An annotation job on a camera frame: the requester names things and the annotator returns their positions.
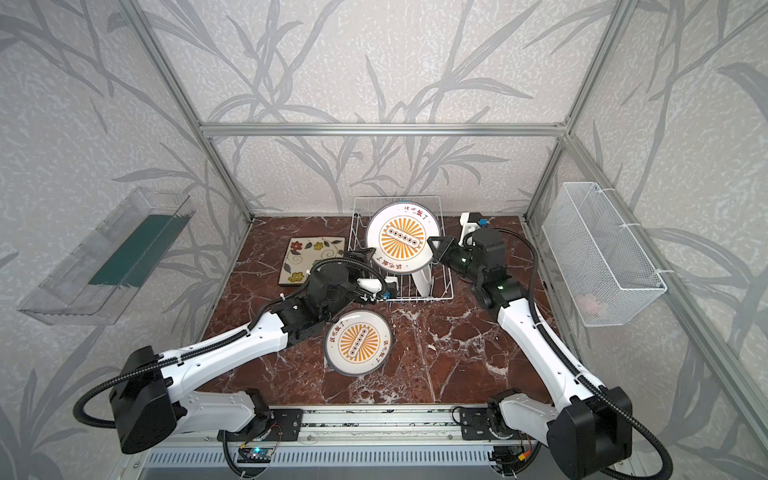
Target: wallpaper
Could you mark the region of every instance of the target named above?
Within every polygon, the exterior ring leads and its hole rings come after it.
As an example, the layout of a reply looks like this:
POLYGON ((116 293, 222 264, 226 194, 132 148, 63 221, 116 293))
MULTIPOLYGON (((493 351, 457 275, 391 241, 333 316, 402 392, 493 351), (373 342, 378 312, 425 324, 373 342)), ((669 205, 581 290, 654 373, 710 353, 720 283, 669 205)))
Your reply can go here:
MULTIPOLYGON (((102 480, 112 430, 71 416, 127 355, 200 334, 244 216, 113 2, 0 3, 0 478, 102 480), (16 309, 138 186, 189 193, 190 223, 113 326, 48 326, 16 309)), ((105 396, 88 406, 109 418, 105 396)))
MULTIPOLYGON (((673 478, 768 478, 768 458, 722 392, 720 383, 690 343, 664 296, 623 326, 584 328, 562 279, 541 224, 562 182, 586 181, 566 152, 545 189, 530 224, 550 273, 550 294, 557 296, 578 351, 607 386, 620 386, 632 399, 634 416, 667 447, 673 478)), ((658 454, 634 433, 631 464, 651 475, 658 454)))
POLYGON ((440 195, 446 213, 525 211, 550 137, 219 137, 258 214, 344 214, 355 197, 440 195), (416 151, 418 161, 411 161, 416 151))
POLYGON ((614 0, 141 4, 203 121, 449 123, 563 121, 614 0))
POLYGON ((765 45, 764 0, 635 12, 577 133, 768 395, 765 45))

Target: plate with orange sunburst pattern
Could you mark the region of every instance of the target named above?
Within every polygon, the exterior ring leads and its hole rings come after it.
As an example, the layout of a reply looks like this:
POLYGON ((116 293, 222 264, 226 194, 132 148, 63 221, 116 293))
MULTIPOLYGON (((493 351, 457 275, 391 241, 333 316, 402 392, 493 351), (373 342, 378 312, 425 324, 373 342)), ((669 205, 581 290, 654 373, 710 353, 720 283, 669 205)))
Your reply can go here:
POLYGON ((413 273, 432 260, 427 239, 439 235, 440 227, 432 212, 413 202, 397 202, 371 217, 366 245, 376 248, 373 261, 384 270, 413 273))
POLYGON ((331 367, 348 376, 371 373, 392 349, 392 329, 378 313, 355 310, 331 325, 323 344, 331 367))

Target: orange sunburst design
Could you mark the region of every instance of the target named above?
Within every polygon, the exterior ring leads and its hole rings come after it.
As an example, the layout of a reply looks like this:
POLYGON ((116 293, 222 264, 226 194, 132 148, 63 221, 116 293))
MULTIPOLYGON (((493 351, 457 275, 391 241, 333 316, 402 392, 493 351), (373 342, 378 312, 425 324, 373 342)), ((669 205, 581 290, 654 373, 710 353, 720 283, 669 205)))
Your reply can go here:
POLYGON ((379 334, 367 323, 356 323, 344 330, 339 339, 339 350, 353 363, 370 359, 379 348, 379 334))
POLYGON ((415 257, 424 247, 424 229, 421 224, 412 218, 398 217, 387 224, 382 229, 380 243, 384 251, 392 258, 397 260, 407 260, 415 257), (400 240, 387 236, 384 232, 389 227, 395 227, 397 230, 419 239, 419 245, 412 247, 400 240))

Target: wire mesh basket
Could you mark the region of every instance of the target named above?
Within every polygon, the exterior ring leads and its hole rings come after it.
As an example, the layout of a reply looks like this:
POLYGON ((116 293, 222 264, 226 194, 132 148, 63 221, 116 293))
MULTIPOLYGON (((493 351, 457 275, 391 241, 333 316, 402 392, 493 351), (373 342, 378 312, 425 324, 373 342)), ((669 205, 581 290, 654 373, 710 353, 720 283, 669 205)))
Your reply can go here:
POLYGON ((585 326, 624 325, 667 291, 594 182, 563 183, 542 230, 585 326))
MULTIPOLYGON (((442 221, 442 204, 437 195, 405 195, 402 197, 356 197, 352 208, 352 226, 349 229, 349 249, 366 248, 366 228, 376 212, 395 202, 413 202, 431 211, 438 219, 440 234, 445 235, 445 225, 442 221)), ((382 275, 392 275, 372 265, 382 275)), ((410 275, 398 275, 398 295, 389 302, 434 302, 436 300, 453 299, 453 279, 451 270, 443 265, 432 265, 432 291, 428 296, 420 296, 416 284, 410 275)))

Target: brown marble surface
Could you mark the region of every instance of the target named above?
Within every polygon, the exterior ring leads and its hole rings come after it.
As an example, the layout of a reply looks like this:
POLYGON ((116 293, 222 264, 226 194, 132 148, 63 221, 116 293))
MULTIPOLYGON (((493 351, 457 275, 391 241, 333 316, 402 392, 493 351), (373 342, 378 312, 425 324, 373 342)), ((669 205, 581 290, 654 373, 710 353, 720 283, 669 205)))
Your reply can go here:
MULTIPOLYGON (((263 217, 253 225, 227 282, 205 338, 247 323, 259 307, 291 287, 277 285, 291 237, 349 238, 349 217, 263 217)), ((518 232, 517 217, 492 217, 491 225, 518 232)), ((461 233, 457 217, 445 218, 448 235, 461 233)), ((531 255, 505 235, 510 274, 528 285, 531 255)), ((326 365, 322 337, 248 362, 200 390, 259 389, 271 405, 323 403, 483 403, 507 389, 549 402, 544 383, 515 341, 480 308, 469 284, 453 276, 454 299, 433 303, 380 303, 372 308, 392 325, 395 342, 386 364, 363 377, 343 376, 326 365)), ((549 302, 539 282, 536 300, 550 324, 549 302)), ((353 304, 350 310, 361 308, 353 304)))

